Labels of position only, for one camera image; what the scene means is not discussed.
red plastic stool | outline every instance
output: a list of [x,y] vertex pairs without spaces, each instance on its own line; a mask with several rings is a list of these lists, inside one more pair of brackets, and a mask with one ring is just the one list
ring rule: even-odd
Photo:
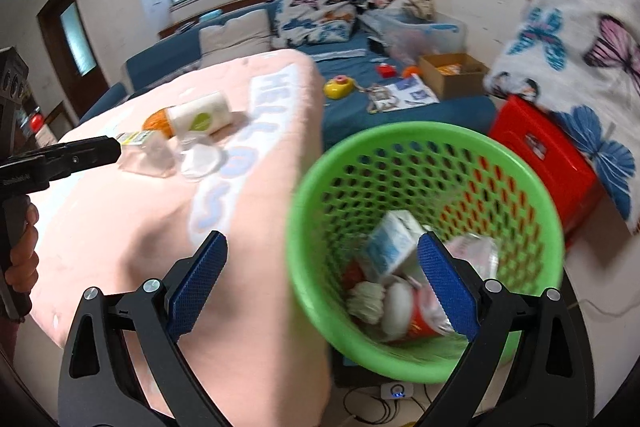
[[551,194],[568,237],[605,194],[587,160],[571,140],[530,103],[510,96],[489,136],[536,172]]

green oval logo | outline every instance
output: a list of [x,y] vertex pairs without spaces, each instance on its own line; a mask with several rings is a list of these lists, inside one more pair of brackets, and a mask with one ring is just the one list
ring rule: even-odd
[[206,112],[198,113],[191,122],[190,131],[206,131],[211,125],[211,115]]

metal screw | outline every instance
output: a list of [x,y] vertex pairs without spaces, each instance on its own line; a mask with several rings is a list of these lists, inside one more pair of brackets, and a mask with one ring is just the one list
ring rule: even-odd
[[142,289],[147,293],[152,293],[160,287],[160,281],[158,279],[149,279],[144,283]]
[[486,283],[484,283],[484,287],[491,293],[500,293],[500,291],[502,290],[502,285],[495,279],[489,279]]
[[549,297],[552,301],[559,301],[560,300],[560,292],[558,290],[556,290],[555,288],[549,288],[546,291],[546,296]]
[[87,288],[84,290],[84,298],[90,301],[91,299],[95,299],[98,296],[98,288],[92,286],[91,288]]

beige pillow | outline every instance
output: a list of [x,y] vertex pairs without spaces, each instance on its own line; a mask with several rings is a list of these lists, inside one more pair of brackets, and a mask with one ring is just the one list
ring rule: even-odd
[[254,10],[230,19],[223,26],[207,26],[198,32],[202,62],[200,68],[234,58],[271,50],[271,28],[267,10]]

brown wooden door frame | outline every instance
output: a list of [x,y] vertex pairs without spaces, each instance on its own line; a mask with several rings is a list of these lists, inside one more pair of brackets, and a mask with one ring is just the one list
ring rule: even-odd
[[89,42],[82,15],[79,12],[82,31],[89,44],[89,49],[94,56],[96,66],[84,76],[78,71],[78,66],[71,53],[66,35],[62,27],[60,16],[71,4],[78,3],[76,0],[48,0],[38,13],[38,24],[44,40],[45,47],[49,52],[51,64],[60,81],[62,89],[65,91],[69,102],[74,108],[78,118],[82,118],[95,102],[109,89],[109,86],[102,74],[100,65],[97,63],[94,49]]

